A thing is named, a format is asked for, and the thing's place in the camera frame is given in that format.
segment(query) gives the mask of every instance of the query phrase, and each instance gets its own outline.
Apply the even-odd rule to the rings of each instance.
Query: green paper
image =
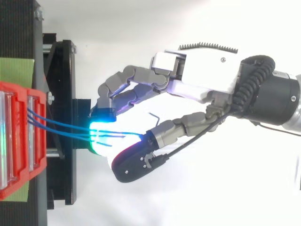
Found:
[[[32,87],[33,59],[0,58],[0,81]],[[27,202],[29,181],[3,201]]]
[[[0,58],[0,81],[32,87],[33,59]]]
[[[7,197],[4,202],[27,202],[29,181],[27,181],[19,190]]]

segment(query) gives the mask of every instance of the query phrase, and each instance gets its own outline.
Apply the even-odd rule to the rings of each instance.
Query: white background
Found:
[[[40,0],[44,32],[70,39],[76,55],[76,97],[126,65],[149,67],[151,57],[179,44],[208,41],[266,54],[276,69],[299,74],[298,0]],[[128,112],[163,120],[204,110],[162,95]],[[164,151],[171,151],[186,139]],[[165,165],[133,183],[118,182],[107,160],[78,150],[73,206],[55,202],[49,226],[299,226],[301,139],[229,118]]]

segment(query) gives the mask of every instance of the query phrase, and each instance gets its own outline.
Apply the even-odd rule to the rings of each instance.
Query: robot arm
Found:
[[[116,178],[131,182],[143,177],[194,140],[215,131],[229,115],[300,131],[301,79],[274,69],[270,57],[242,61],[236,49],[198,43],[157,53],[149,69],[127,66],[111,76],[98,89],[100,97],[91,112],[96,120],[113,122],[116,115],[163,92],[210,103],[206,113],[167,120],[148,130],[141,142],[115,157],[112,170]],[[138,85],[121,93],[131,81]],[[195,137],[170,154],[155,156],[154,151],[182,136]]]

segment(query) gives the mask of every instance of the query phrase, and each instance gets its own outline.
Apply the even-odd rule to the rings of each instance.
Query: red rack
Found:
[[[27,122],[30,99],[34,111],[46,117],[44,93],[0,82],[0,200],[17,191],[46,167],[46,132],[34,127],[34,136],[29,137],[32,131]],[[34,157],[30,163],[29,143],[32,141]]]

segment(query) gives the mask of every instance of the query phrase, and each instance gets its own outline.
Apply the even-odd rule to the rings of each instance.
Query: bolt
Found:
[[[291,97],[291,101],[292,101],[292,102],[295,102],[296,100],[297,100],[297,98],[296,98],[295,96],[292,96],[292,97]]]
[[[71,53],[77,54],[77,46],[71,46]]]
[[[34,11],[34,17],[39,21],[44,20],[44,9],[41,6],[37,7]]]
[[[55,97],[52,95],[51,92],[47,93],[47,102],[49,105],[52,105],[52,102],[55,100]]]

